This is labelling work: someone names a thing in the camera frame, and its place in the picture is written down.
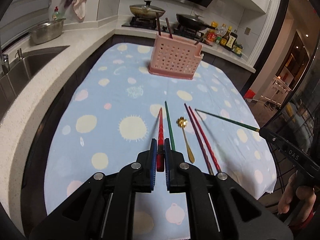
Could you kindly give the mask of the person's right hand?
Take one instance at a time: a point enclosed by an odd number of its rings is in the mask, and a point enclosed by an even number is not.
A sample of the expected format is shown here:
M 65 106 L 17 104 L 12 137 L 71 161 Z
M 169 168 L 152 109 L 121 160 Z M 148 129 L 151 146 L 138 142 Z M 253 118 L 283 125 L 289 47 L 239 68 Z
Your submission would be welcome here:
M 315 217 L 316 209 L 314 205 L 317 201 L 317 195 L 314 188 L 308 186 L 299 186 L 298 173 L 294 173 L 289 178 L 288 184 L 282 194 L 278 203 L 278 214 L 287 214 L 293 211 L 296 207 L 293 204 L 294 200 L 298 200 L 298 204 L 302 206 L 298 209 L 297 213 L 293 216 L 289 226 L 293 229 L 305 229 Z

